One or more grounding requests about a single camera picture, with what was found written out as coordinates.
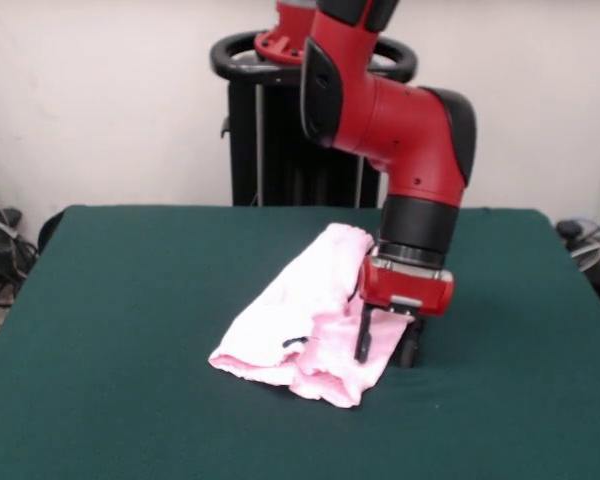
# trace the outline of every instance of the table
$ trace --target table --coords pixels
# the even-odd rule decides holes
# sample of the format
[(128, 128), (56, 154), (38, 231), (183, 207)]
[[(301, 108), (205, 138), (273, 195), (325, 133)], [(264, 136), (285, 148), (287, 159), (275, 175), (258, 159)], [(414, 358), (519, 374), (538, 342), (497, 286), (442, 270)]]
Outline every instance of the table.
[(208, 366), (329, 222), (378, 220), (70, 208), (0, 333), (0, 480), (600, 479), (600, 302), (534, 211), (462, 211), (421, 366), (358, 409)]

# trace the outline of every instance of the red robot arm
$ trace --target red robot arm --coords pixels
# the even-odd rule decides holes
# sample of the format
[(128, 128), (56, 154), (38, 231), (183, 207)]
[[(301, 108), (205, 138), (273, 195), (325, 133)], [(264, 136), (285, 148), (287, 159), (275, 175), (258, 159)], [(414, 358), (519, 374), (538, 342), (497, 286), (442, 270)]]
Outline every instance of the red robot arm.
[(362, 155), (389, 177), (378, 246), (363, 263), (355, 358), (366, 361), (375, 308), (442, 315), (453, 291), (444, 263), (471, 171), (476, 120), (460, 94), (368, 72), (398, 0), (318, 0), (302, 65), (302, 123), (326, 148)]

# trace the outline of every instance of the white wall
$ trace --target white wall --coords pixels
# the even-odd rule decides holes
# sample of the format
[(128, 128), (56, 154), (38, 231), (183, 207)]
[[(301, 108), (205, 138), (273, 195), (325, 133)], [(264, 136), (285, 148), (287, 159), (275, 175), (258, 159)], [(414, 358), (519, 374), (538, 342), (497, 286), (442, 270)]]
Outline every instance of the white wall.
[[(230, 202), (219, 38), (273, 0), (0, 0), (0, 203), (37, 232), (73, 203)], [(467, 205), (600, 219), (600, 1), (407, 1), (416, 84), (480, 121)]]

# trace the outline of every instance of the pink towel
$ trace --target pink towel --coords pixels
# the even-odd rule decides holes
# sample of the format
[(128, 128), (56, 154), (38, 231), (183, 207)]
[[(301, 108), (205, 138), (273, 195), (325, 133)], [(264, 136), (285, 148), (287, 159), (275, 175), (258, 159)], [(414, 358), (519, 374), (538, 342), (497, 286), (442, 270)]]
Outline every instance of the pink towel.
[(373, 238), (331, 224), (234, 320), (210, 364), (246, 380), (286, 385), (337, 407), (359, 405), (413, 319), (376, 310), (365, 364), (353, 358), (362, 300), (358, 270)]

